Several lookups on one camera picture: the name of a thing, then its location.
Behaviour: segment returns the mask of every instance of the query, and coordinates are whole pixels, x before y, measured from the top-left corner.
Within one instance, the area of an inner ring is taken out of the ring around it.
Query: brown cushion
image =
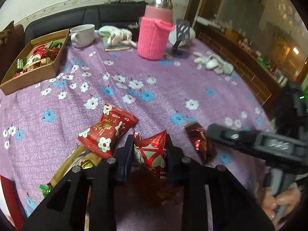
[[[0,45],[0,81],[3,80],[13,61],[23,50],[24,37],[23,26],[18,24],[7,39],[7,43]]]

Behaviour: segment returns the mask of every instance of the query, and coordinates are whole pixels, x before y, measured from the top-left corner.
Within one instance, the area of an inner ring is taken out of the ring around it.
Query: floral tablecloth
[[[216,75],[169,55],[160,61],[138,56],[137,50],[105,52],[96,36],[92,45],[68,45],[56,78],[5,96],[0,91],[0,174],[16,182],[27,214],[43,199],[38,189],[79,145],[78,133],[97,123],[105,102],[138,117],[144,138],[167,129],[174,145],[199,160],[184,131],[197,120],[234,129],[272,130],[269,120],[244,81],[234,73]],[[210,55],[198,40],[189,52]],[[264,163],[226,147],[210,164],[224,164],[248,189],[258,189]],[[160,209],[139,204],[132,188],[116,189],[118,230],[180,230],[181,204]]]

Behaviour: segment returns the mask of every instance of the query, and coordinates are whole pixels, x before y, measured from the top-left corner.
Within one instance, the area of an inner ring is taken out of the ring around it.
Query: white flower
[[[127,89],[127,87],[126,87],[124,84],[120,83],[120,82],[117,82],[116,85],[117,85],[120,89]]]
[[[61,92],[59,95],[58,95],[58,99],[59,100],[63,100],[67,95],[67,92]]]
[[[255,109],[254,109],[254,112],[255,112],[257,115],[261,114],[261,110],[260,110],[259,108],[255,108]]]
[[[125,82],[125,77],[121,75],[113,75],[111,76],[117,82]]]
[[[75,73],[75,71],[76,71],[77,69],[79,69],[79,66],[76,65],[76,64],[73,65],[72,70],[71,70],[71,73]]]
[[[84,73],[82,73],[82,76],[87,76],[87,77],[89,77],[89,76],[92,76],[92,74],[91,74],[90,72],[84,72]]]
[[[59,78],[61,78],[63,75],[64,75],[63,73],[60,73],[60,74],[58,74],[57,78],[59,79]]]
[[[131,104],[132,102],[134,102],[136,100],[131,95],[125,95],[125,96],[122,97],[122,99],[123,99],[123,102],[126,102],[128,104]]]
[[[226,117],[225,119],[225,124],[228,126],[228,127],[231,127],[233,125],[233,120],[230,118],[230,117]]]
[[[111,139],[106,139],[105,137],[100,138],[100,142],[98,143],[98,147],[100,148],[100,151],[107,152],[110,150],[110,143]]]
[[[199,102],[196,100],[189,100],[188,102],[186,102],[186,108],[190,110],[195,110],[198,107],[199,107]]]
[[[137,80],[130,81],[129,87],[131,87],[132,89],[140,89],[143,87],[143,82]]]
[[[150,84],[154,84],[156,83],[156,79],[154,77],[150,77],[147,79],[147,82],[150,83]]]
[[[103,113],[105,115],[109,115],[110,110],[112,110],[112,106],[111,105],[104,105]]]
[[[65,76],[62,76],[62,79],[64,80],[72,80],[74,77],[74,75],[65,75]]]
[[[106,74],[103,76],[104,80],[108,80],[110,77],[110,74],[108,72],[106,72]]]
[[[51,88],[47,88],[41,92],[42,95],[48,95],[51,92]]]
[[[7,132],[9,135],[14,136],[16,134],[16,127],[15,126],[9,127]]]
[[[10,144],[10,142],[9,142],[9,141],[6,141],[6,142],[4,143],[4,147],[5,147],[5,149],[9,149],[9,148],[10,148],[10,146],[11,146],[11,144]]]
[[[71,89],[75,89],[76,87],[77,87],[77,84],[76,84],[76,83],[73,83],[73,84],[70,85],[70,88],[71,88]]]
[[[81,84],[80,90],[81,92],[85,93],[88,90],[89,84],[87,82],[84,82]]]
[[[242,115],[242,118],[244,118],[244,119],[246,119],[246,118],[247,118],[247,116],[248,116],[248,114],[247,114],[247,112],[246,112],[246,111],[243,111],[241,115]]]
[[[78,136],[82,136],[84,138],[86,138],[88,136],[88,133],[90,132],[90,128],[86,129],[85,131],[81,132],[78,134]]]
[[[235,125],[235,127],[240,128],[240,127],[242,127],[242,122],[240,120],[235,120],[234,125]]]
[[[7,133],[7,130],[6,130],[6,129],[3,130],[2,135],[3,135],[3,137],[7,137],[8,133]]]
[[[103,63],[105,64],[105,65],[108,65],[108,66],[111,66],[111,65],[113,65],[113,61],[103,61]]]
[[[89,99],[87,103],[84,104],[86,109],[92,109],[92,110],[96,109],[97,105],[98,105],[98,98],[94,98],[94,97]]]

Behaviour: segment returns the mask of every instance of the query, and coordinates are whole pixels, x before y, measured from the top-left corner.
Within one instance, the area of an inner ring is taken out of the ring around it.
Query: metal screw
[[[190,163],[191,162],[191,159],[189,157],[183,157],[182,158],[182,162],[184,163]]]
[[[113,164],[113,163],[115,163],[115,161],[116,161],[116,159],[114,157],[110,157],[110,158],[107,159],[107,162],[109,164]]]
[[[218,165],[217,166],[217,169],[219,170],[219,171],[226,171],[226,167],[224,166],[224,165]]]
[[[238,134],[231,135],[231,139],[237,139],[239,137]]]
[[[80,168],[79,166],[74,166],[74,167],[72,168],[72,171],[73,171],[74,173],[78,173],[80,170],[81,170],[81,168]]]

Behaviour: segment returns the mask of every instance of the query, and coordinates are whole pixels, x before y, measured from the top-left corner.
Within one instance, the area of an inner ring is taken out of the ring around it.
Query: white mug
[[[94,24],[85,24],[70,29],[70,39],[73,46],[83,48],[94,41]]]

